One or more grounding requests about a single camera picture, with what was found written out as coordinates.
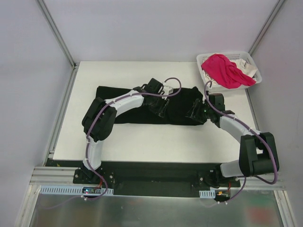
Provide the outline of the black daisy print t-shirt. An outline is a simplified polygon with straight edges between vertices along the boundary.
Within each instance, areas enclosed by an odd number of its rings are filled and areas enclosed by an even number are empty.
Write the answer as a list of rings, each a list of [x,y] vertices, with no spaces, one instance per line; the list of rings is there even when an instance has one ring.
[[[99,86],[96,90],[95,99],[112,99],[125,95],[130,91],[131,89],[127,88]],[[203,124],[186,117],[187,113],[193,107],[196,99],[203,99],[203,95],[197,87],[182,88],[177,95],[169,97],[168,99],[169,103],[166,108],[164,118],[152,113],[148,109],[148,106],[141,106],[117,116],[115,119],[115,124],[172,124],[185,126],[196,126]]]

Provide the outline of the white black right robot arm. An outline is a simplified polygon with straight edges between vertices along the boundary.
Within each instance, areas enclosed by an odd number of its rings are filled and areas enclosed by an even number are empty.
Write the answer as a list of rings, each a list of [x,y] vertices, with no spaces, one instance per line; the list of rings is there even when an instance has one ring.
[[[234,112],[225,109],[223,94],[197,99],[187,117],[201,124],[211,121],[240,144],[237,160],[221,163],[210,176],[215,186],[225,186],[232,177],[255,177],[273,185],[278,181],[279,160],[274,135],[252,129]]]

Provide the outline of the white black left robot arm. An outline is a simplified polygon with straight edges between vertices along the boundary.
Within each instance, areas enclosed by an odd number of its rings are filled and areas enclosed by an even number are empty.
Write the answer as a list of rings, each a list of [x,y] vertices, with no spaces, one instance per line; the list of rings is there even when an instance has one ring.
[[[152,78],[148,84],[135,87],[126,94],[111,99],[96,97],[86,112],[82,126],[87,148],[83,165],[87,170],[84,179],[95,184],[100,179],[102,147],[112,132],[116,117],[130,110],[138,110],[141,117],[164,118],[169,99],[164,95],[164,85]]]

